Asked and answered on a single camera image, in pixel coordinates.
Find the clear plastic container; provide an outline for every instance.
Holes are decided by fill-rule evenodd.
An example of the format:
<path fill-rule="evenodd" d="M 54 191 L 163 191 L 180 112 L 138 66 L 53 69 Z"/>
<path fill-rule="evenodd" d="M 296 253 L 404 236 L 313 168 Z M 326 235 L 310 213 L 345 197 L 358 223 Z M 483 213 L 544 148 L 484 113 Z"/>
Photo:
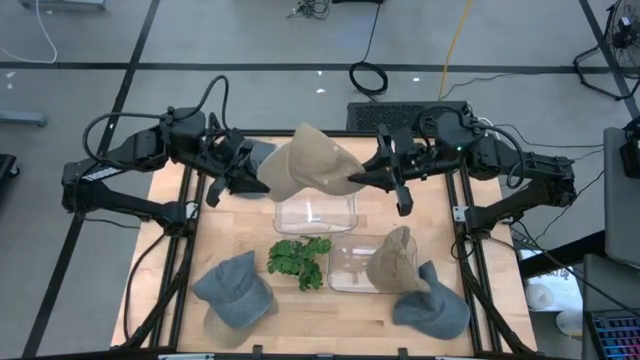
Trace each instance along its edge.
<path fill-rule="evenodd" d="M 276 203 L 273 221 L 277 232 L 294 235 L 339 233 L 356 225 L 356 194 L 331 196 L 313 188 Z"/>
<path fill-rule="evenodd" d="M 380 293 L 367 277 L 367 264 L 385 238 L 379 235 L 333 235 L 327 274 L 329 287 L 343 292 Z M 409 238 L 406 251 L 417 273 L 418 252 L 412 237 Z"/>

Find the tan baseball cap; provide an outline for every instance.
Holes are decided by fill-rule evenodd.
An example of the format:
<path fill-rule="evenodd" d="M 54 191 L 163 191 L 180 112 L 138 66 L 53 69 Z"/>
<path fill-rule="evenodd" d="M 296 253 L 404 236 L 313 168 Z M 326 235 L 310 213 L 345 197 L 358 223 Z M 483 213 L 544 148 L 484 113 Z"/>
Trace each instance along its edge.
<path fill-rule="evenodd" d="M 258 180 L 271 191 L 269 198 L 284 201 L 306 187 L 328 195 L 352 194 L 364 185 L 347 178 L 364 172 L 360 161 L 321 131 L 302 123 L 291 142 L 282 145 L 258 168 Z"/>
<path fill-rule="evenodd" d="M 212 341 L 219 347 L 224 349 L 235 349 L 238 346 L 244 344 L 245 341 L 251 336 L 251 333 L 257 326 L 258 322 L 270 315 L 275 315 L 278 313 L 278 303 L 276 302 L 276 298 L 273 297 L 273 291 L 271 287 L 264 282 L 265 286 L 269 290 L 271 294 L 271 307 L 264 313 L 260 319 L 251 324 L 251 326 L 245 328 L 232 328 L 227 323 L 225 323 L 220 316 L 216 313 L 216 311 L 212 307 L 208 307 L 207 313 L 204 317 L 203 322 L 203 331 L 206 335 L 208 335 Z"/>
<path fill-rule="evenodd" d="M 429 291 L 429 284 L 418 276 L 416 264 L 408 252 L 412 244 L 409 234 L 407 226 L 394 229 L 367 262 L 367 277 L 381 293 Z"/>

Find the concrete floor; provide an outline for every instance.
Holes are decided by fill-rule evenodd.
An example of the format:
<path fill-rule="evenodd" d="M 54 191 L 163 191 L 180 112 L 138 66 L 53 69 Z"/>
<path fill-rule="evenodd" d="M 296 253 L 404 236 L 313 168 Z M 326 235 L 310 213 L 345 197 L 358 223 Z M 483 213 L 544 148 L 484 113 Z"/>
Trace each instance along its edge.
<path fill-rule="evenodd" d="M 59 61 L 128 62 L 151 0 L 112 0 L 107 12 L 42 13 L 59 51 Z M 607 0 L 590 0 L 604 27 Z M 141 63 L 311 63 L 349 64 L 362 58 L 375 15 L 367 3 L 333 6 L 324 22 L 285 19 L 294 0 L 161 1 Z M 442 64 L 464 7 L 463 0 L 387 1 L 369 62 Z M 16 1 L 0 2 L 0 47 L 34 59 L 50 57 L 33 11 Z M 595 44 L 578 1 L 485 0 L 474 4 L 452 59 L 456 65 L 568 66 Z M 0 358 L 22 354 L 71 221 L 60 206 L 59 179 L 66 162 L 84 158 L 80 136 L 95 116 L 111 110 L 124 70 L 12 69 L 0 53 L 0 109 L 40 111 L 46 128 L 0 125 L 0 153 L 18 156 L 22 175 L 0 207 Z M 587 62 L 606 66 L 601 54 Z M 244 128 L 293 128 L 306 121 L 322 129 L 344 129 L 346 106 L 366 101 L 346 71 L 156 71 L 135 73 L 124 110 L 164 111 L 195 104 L 206 83 L 225 73 L 231 82 L 228 119 Z M 493 74 L 452 72 L 448 84 Z M 610 74 L 590 75 L 616 90 Z M 435 99 L 440 73 L 390 72 L 381 101 Z M 221 91 L 213 91 L 206 111 L 218 112 Z M 449 100 L 468 100 L 479 116 L 516 125 L 530 140 L 550 144 L 598 144 L 602 130 L 631 117 L 623 102 L 580 85 L 574 74 L 518 75 L 456 89 Z M 123 119 L 114 144 L 146 126 Z M 535 149 L 577 157 L 587 151 Z M 582 188 L 602 169 L 602 157 L 575 166 Z M 109 185 L 145 196 L 150 176 L 127 174 Z M 555 247 L 602 229 L 602 181 L 585 192 L 542 238 Z M 538 208 L 524 219 L 540 234 L 560 212 Z M 134 219 L 100 213 L 135 224 Z M 85 224 L 38 354 L 106 349 L 136 239 L 135 230 Z M 580 343 L 555 328 L 552 316 L 533 316 L 539 348 L 550 355 L 580 358 Z"/>

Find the yellow cable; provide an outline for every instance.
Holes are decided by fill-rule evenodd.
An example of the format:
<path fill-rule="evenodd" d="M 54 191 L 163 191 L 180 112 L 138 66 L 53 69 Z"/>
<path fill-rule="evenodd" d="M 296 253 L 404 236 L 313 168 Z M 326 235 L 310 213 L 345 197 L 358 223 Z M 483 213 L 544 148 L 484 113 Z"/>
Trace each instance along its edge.
<path fill-rule="evenodd" d="M 447 69 L 449 68 L 449 60 L 451 60 L 451 55 L 453 54 L 453 48 L 456 47 L 456 41 L 458 41 L 458 37 L 460 36 L 460 32 L 462 31 L 462 25 L 464 24 L 464 21 L 467 20 L 467 16 L 469 15 L 471 4 L 473 4 L 473 0 L 467 0 L 467 4 L 464 6 L 464 12 L 462 13 L 462 17 L 460 18 L 460 23 L 458 24 L 458 29 L 456 29 L 456 34 L 453 36 L 453 41 L 451 41 L 451 45 L 449 45 L 447 60 L 444 63 L 444 69 L 442 70 L 442 79 L 440 80 L 440 91 L 438 91 L 438 101 L 442 99 L 442 92 L 444 91 L 444 85 L 447 82 Z"/>

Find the wooden table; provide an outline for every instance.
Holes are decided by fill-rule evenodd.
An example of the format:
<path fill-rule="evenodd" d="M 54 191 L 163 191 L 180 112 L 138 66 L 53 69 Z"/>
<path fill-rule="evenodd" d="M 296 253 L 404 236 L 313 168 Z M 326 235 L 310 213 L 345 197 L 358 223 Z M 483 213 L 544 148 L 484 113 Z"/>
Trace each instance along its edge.
<path fill-rule="evenodd" d="M 285 143 L 290 138 L 262 138 L 263 141 Z M 359 160 L 367 160 L 376 148 L 373 138 L 336 138 Z M 167 164 L 153 177 L 149 199 L 168 202 L 177 199 L 183 167 Z M 488 205 L 501 199 L 497 180 L 471 180 L 476 205 Z M 195 179 L 191 193 L 195 192 Z M 355 234 L 386 235 L 398 225 L 408 225 L 418 247 L 418 264 L 432 260 L 440 281 L 463 294 L 458 262 L 450 255 L 454 241 L 453 226 L 444 176 L 427 181 L 411 181 L 409 187 L 415 201 L 413 212 L 399 217 L 393 193 L 367 187 L 357 194 L 358 226 Z M 456 193 L 462 201 L 457 178 Z M 252 336 L 237 349 L 221 349 L 203 332 L 203 319 L 208 304 L 189 291 L 184 315 L 179 351 L 185 352 L 243 352 L 253 345 L 262 345 L 265 353 L 284 354 L 354 354 L 394 355 L 405 347 L 410 355 L 472 355 L 469 331 L 454 340 L 444 341 L 423 335 L 406 326 L 396 326 L 391 309 L 398 295 L 343 293 L 326 286 L 319 291 L 300 292 L 294 278 L 270 275 L 266 272 L 268 249 L 278 240 L 291 238 L 273 229 L 274 204 L 266 199 L 245 200 L 229 195 L 221 197 L 217 208 L 204 204 L 200 215 L 194 258 L 189 284 L 200 279 L 220 261 L 256 251 L 256 268 L 273 288 L 279 313 L 262 319 Z M 159 236 L 155 223 L 143 224 L 133 260 Z M 496 226 L 493 237 L 511 243 L 509 228 Z M 138 269 L 132 285 L 130 326 L 132 331 L 146 317 L 155 304 L 166 257 L 168 240 L 156 248 Z M 487 270 L 496 308 L 522 341 L 536 348 L 529 312 L 524 297 L 517 261 L 513 251 L 495 242 L 484 242 Z M 477 303 L 484 349 L 490 349 L 484 312 Z M 173 306 L 165 312 L 165 324 L 170 324 Z M 162 343 L 168 339 L 165 325 Z M 122 307 L 112 343 L 123 342 Z"/>

